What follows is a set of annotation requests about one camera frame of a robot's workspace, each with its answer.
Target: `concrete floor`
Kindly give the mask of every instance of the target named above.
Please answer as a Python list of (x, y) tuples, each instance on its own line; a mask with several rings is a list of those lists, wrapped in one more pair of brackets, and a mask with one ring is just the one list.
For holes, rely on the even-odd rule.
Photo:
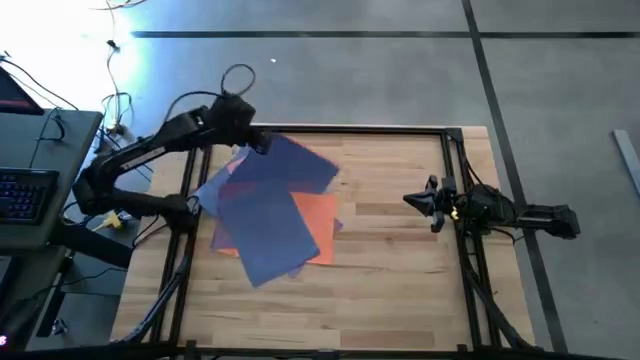
[[(135, 119), (125, 123), (135, 135), (153, 133), (177, 95), (218, 90), (222, 71), (244, 62), (258, 73), (246, 96), (257, 121), (487, 126), (509, 193), (470, 39), (129, 36), (133, 30), (467, 31), (458, 0), (149, 0), (116, 11), (115, 31), (109, 13), (88, 11), (87, 3), (38, 2), (47, 7), (40, 15), (31, 11), (33, 1), (2, 4), (11, 13), (28, 12), (30, 20), (3, 19), (1, 33), (10, 36), (0, 46), (70, 101), (99, 109), (113, 92), (104, 42), (115, 33), (121, 51), (113, 69), (120, 89), (134, 96)], [(640, 3), (633, 0), (472, 5), (480, 31), (640, 31)], [(17, 31), (35, 24), (36, 33)], [(582, 227), (575, 241), (538, 236), (569, 350), (636, 358), (640, 245), (632, 225), (640, 201), (610, 131), (627, 129), (640, 149), (640, 40), (484, 39), (483, 45), (527, 200), (568, 203)], [(238, 75), (230, 87), (242, 80)], [(191, 98), (176, 110), (210, 101)], [(516, 248), (537, 342), (550, 349), (524, 243)], [(108, 319), (110, 309), (96, 307), (94, 316)], [(95, 329), (92, 341), (103, 341), (109, 324), (76, 328)]]

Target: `blue cloth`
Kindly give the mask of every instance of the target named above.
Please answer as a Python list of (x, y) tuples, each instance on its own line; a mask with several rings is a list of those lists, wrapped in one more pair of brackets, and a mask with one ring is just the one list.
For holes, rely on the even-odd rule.
[(229, 183), (260, 182), (286, 186), (289, 191), (322, 194), (338, 167), (295, 141), (273, 134), (266, 155), (254, 150), (231, 174)]
[(253, 287), (318, 255), (313, 236), (286, 187), (264, 183), (225, 196), (228, 189), (221, 189), (220, 219), (233, 238)]
[(227, 180), (229, 180), (229, 177), (231, 176), (228, 165), (247, 156), (247, 154), (249, 154), (248, 146), (240, 148), (227, 165), (215, 173), (211, 179), (207, 180), (207, 182), (194, 193), (194, 195), (198, 197), (200, 206), (202, 206), (204, 211), (214, 218), (218, 217), (218, 194), (220, 192), (220, 188), (227, 183)]

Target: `monitor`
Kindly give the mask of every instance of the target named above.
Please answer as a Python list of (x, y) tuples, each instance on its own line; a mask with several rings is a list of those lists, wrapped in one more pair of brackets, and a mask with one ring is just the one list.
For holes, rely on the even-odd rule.
[(44, 110), (0, 67), (0, 113), (43, 115)]

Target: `black cable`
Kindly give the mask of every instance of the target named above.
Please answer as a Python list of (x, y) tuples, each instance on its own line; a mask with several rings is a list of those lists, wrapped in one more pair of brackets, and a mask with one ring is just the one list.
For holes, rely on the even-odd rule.
[(48, 140), (48, 141), (62, 141), (62, 139), (64, 139), (64, 135), (66, 134), (64, 131), (64, 126), (62, 124), (62, 118), (60, 117), (60, 112), (58, 111), (58, 113), (56, 114), (56, 116), (54, 116), (53, 118), (51, 118), (56, 125), (58, 126), (58, 130), (60, 130), (60, 135), (58, 137), (39, 137), (36, 140)]
[[(147, 225), (142, 231), (140, 231), (138, 233), (138, 235), (133, 237), (133, 240), (131, 240), (131, 248), (135, 249), (136, 248), (136, 240), (138, 240), (138, 238), (140, 238), (142, 236), (142, 234), (144, 234), (147, 230), (149, 230), (155, 223), (158, 222), (158, 220), (160, 220), (160, 215), (156, 215), (155, 219), (153, 219), (151, 221), (151, 223), (149, 223), (149, 225)], [(159, 229), (161, 229), (162, 227), (159, 227), (158, 229), (155, 229), (154, 231), (152, 231), (151, 233), (149, 233), (148, 235), (146, 235), (145, 237), (155, 233), (156, 231), (158, 231)]]
[[(449, 138), (451, 140), (457, 142), (458, 144), (462, 144), (462, 141), (456, 139), (453, 136), (451, 136)], [(511, 201), (511, 199), (509, 199), (506, 195), (501, 193), (500, 190), (498, 190), (498, 189), (492, 190), (489, 186), (485, 185), (482, 182), (482, 180), (480, 180), (480, 177), (478, 176), (478, 174), (476, 174), (475, 170), (473, 170), (473, 167), (471, 166), (471, 162), (469, 162), (469, 159), (467, 158), (466, 155), (462, 156), (462, 158), (460, 159), (460, 162), (462, 162), (467, 167), (467, 169), (469, 169), (469, 172), (471, 173), (473, 178), (478, 182), (478, 184), (480, 186), (482, 186), (484, 188), (484, 190), (487, 192), (487, 194), (490, 194), (490, 195), (493, 195), (493, 196), (496, 196), (496, 197), (499, 197), (499, 198), (502, 198), (503, 200), (505, 200), (505, 202), (511, 208), (511, 212), (512, 212), (511, 221), (515, 221), (516, 218), (518, 217), (518, 212), (516, 211), (516, 207), (515, 207), (515, 204), (513, 203), (513, 201)]]
[(224, 96), (212, 92), (212, 91), (203, 91), (203, 90), (198, 90), (198, 91), (190, 91), (188, 93), (184, 93), (180, 96), (178, 96), (175, 100), (173, 100), (173, 102), (171, 103), (171, 105), (169, 105), (169, 109), (167, 110), (167, 114), (164, 116), (164, 120), (162, 121), (163, 123), (167, 122), (167, 120), (169, 120), (169, 117), (171, 116), (171, 112), (173, 111), (173, 108), (176, 106), (176, 104), (178, 103), (178, 101), (191, 96), (191, 95), (211, 95), (211, 96), (215, 96), (218, 98), (222, 98)]
[(251, 72), (251, 82), (249, 83), (249, 85), (247, 85), (246, 88), (244, 88), (242, 91), (237, 92), (236, 94), (244, 95), (247, 91), (249, 91), (249, 89), (251, 89), (251, 87), (253, 87), (253, 84), (256, 82), (256, 72), (253, 71), (253, 68), (247, 64), (234, 64), (234, 65), (231, 65), (224, 72), (224, 74), (222, 74), (222, 79), (220, 79), (220, 91), (222, 92), (222, 95), (229, 94), (229, 92), (224, 88), (224, 81), (227, 79), (227, 75), (229, 75), (231, 71), (233, 71), (234, 69), (239, 69), (239, 68), (245, 68), (249, 70), (249, 72)]
[(497, 231), (497, 232), (499, 232), (499, 233), (502, 233), (502, 234), (507, 235), (508, 237), (510, 237), (510, 238), (511, 238), (511, 240), (513, 240), (513, 243), (514, 243), (514, 244), (515, 244), (515, 242), (516, 242), (516, 241), (518, 241), (518, 240), (520, 240), (520, 239), (524, 238), (524, 235), (523, 235), (523, 236), (520, 236), (520, 237), (518, 237), (518, 238), (516, 238), (516, 237), (515, 237), (515, 236), (513, 236), (513, 234), (512, 234), (512, 233), (510, 233), (509, 231), (502, 230), (502, 229), (499, 229), (499, 228), (496, 228), (496, 227), (489, 227), (488, 229), (489, 229), (489, 230), (492, 230), (492, 231)]
[(133, 241), (133, 243), (132, 243), (132, 249), (137, 248), (137, 247), (138, 247), (138, 245), (140, 245), (140, 243), (141, 243), (141, 242), (145, 241), (149, 236), (151, 236), (151, 235), (153, 235), (153, 234), (157, 233), (158, 231), (160, 231), (160, 230), (162, 230), (162, 229), (164, 229), (164, 228), (167, 228), (167, 227), (169, 227), (169, 224), (164, 224), (164, 225), (162, 225), (162, 226), (158, 227), (157, 229), (152, 230), (150, 233), (146, 234), (146, 235), (145, 235), (145, 236), (143, 236), (140, 240), (138, 240), (138, 242), (137, 242), (137, 243), (135, 243), (135, 240), (136, 240), (136, 239), (134, 239), (134, 241)]
[[(49, 115), (47, 115), (46, 120), (44, 121), (44, 123), (42, 124), (42, 128), (40, 129), (40, 134), (38, 135), (38, 137), (35, 139), (36, 140), (36, 147), (35, 149), (33, 149), (33, 154), (31, 154), (31, 160), (29, 161), (29, 169), (31, 169), (33, 167), (33, 161), (36, 159), (36, 154), (38, 153), (38, 148), (40, 147), (40, 142), (42, 140), (55, 140), (55, 139), (51, 139), (51, 138), (43, 138), (42, 135), (44, 134), (45, 129), (47, 128), (47, 124), (49, 123), (49, 120), (51, 120), (51, 116), (53, 115), (54, 112), (57, 112), (60, 108), (53, 108), (51, 109), (51, 111), (49, 112)], [(64, 129), (62, 128), (62, 125), (60, 125), (58, 123), (58, 126), (60, 126), (61, 129), (61, 137), (59, 140), (62, 140), (62, 138), (64, 138)]]
[[(81, 281), (90, 280), (90, 279), (97, 279), (97, 278), (99, 278), (100, 276), (102, 276), (102, 275), (106, 274), (106, 273), (107, 273), (107, 272), (109, 272), (109, 271), (121, 271), (121, 272), (127, 272), (127, 270), (124, 270), (124, 269), (118, 269), (118, 268), (107, 268), (107, 269), (105, 269), (105, 270), (101, 271), (100, 273), (98, 273), (98, 274), (96, 274), (96, 275), (85, 276), (85, 277), (80, 278), (80, 279), (78, 279), (78, 280), (74, 280), (74, 281), (70, 281), (70, 282), (63, 283), (63, 284), (61, 284), (61, 285), (60, 285), (60, 284), (58, 284), (58, 285), (59, 285), (60, 287), (62, 287), (62, 286), (69, 286), (69, 285), (77, 284), (77, 283), (79, 283), (79, 282), (81, 282)], [(16, 302), (15, 302), (15, 303), (14, 303), (14, 304), (9, 308), (9, 310), (7, 310), (7, 312), (5, 312), (5, 315), (6, 315), (6, 314), (9, 314), (9, 313), (11, 313), (11, 312), (13, 312), (13, 309), (15, 309), (15, 308), (20, 304), (20, 303), (25, 302), (25, 301), (34, 301), (34, 300), (36, 300), (36, 298), (38, 297), (38, 295), (40, 295), (40, 294), (41, 294), (41, 293), (43, 293), (43, 292), (49, 291), (49, 290), (51, 290), (51, 289), (53, 289), (53, 288), (56, 288), (58, 285), (51, 285), (51, 286), (47, 286), (47, 287), (45, 287), (45, 288), (43, 288), (43, 289), (40, 289), (40, 290), (36, 291), (35, 293), (33, 293), (33, 295), (31, 295), (31, 296), (29, 296), (29, 297), (26, 297), (26, 298), (22, 298), (22, 299), (17, 300), (17, 301), (16, 301)]]
[(27, 72), (27, 70), (23, 69), (22, 67), (20, 67), (19, 65), (16, 65), (15, 63), (7, 60), (7, 59), (2, 59), (0, 60), (0, 62), (5, 62), (9, 65), (13, 65), (15, 68), (17, 68), (18, 70), (22, 71), (25, 75), (27, 75), (27, 77), (29, 77), (29, 79), (31, 79), (31, 81), (33, 81), (34, 84), (38, 85), (39, 87), (42, 88), (42, 90), (48, 92), (49, 94), (57, 97), (58, 99), (62, 100), (63, 102), (65, 102), (67, 105), (71, 106), (74, 110), (80, 110), (78, 109), (78, 107), (76, 107), (75, 105), (73, 105), (72, 103), (68, 102), (67, 100), (65, 100), (63, 97), (61, 97), (60, 95), (54, 93), (53, 91), (47, 89), (46, 87), (44, 87), (42, 84), (40, 84), (36, 79), (33, 78), (33, 76), (31, 76), (31, 74), (29, 74)]
[(77, 223), (71, 219), (67, 219), (65, 217), (65, 212), (67, 210), (69, 210), (72, 206), (74, 205), (78, 205), (77, 201), (73, 201), (68, 203), (67, 205), (65, 205), (62, 210), (60, 210), (60, 213), (58, 214), (58, 218), (60, 219), (60, 222), (62, 223), (62, 225), (64, 226), (86, 226), (89, 221), (93, 220), (95, 218), (95, 216), (86, 216), (84, 220), (82, 220), (81, 222)]

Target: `wooden table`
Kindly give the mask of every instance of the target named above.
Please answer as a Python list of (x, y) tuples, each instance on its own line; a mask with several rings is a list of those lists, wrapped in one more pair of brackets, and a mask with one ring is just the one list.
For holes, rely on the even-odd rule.
[[(470, 163), (485, 183), (497, 187), (486, 128), (465, 127), (463, 133)], [(193, 339), (204, 347), (385, 350), (455, 350), (457, 344), (470, 344), (453, 226), (447, 220), (443, 231), (433, 234), (430, 219), (402, 201), (402, 195), (424, 189), (428, 175), (444, 175), (440, 140), (424, 135), (291, 137), (340, 166), (330, 186), (339, 195), (338, 218), (344, 223), (335, 238), (335, 264), (306, 265), (295, 279), (283, 276), (253, 289), (237, 258), (211, 252), (216, 222), (203, 215), (181, 342)], [(210, 175), (232, 150), (215, 146), (213, 154)], [(149, 192), (178, 192), (186, 156), (158, 159)], [(453, 160), (457, 170), (455, 155)], [(114, 339), (129, 333), (155, 301), (169, 236), (169, 230), (161, 230), (134, 252)], [(520, 334), (533, 342), (511, 240), (493, 233), (484, 241), (495, 300)], [(164, 339), (172, 309), (170, 303)], [(485, 330), (484, 311), (479, 315)], [(483, 338), (488, 343), (486, 331)]]

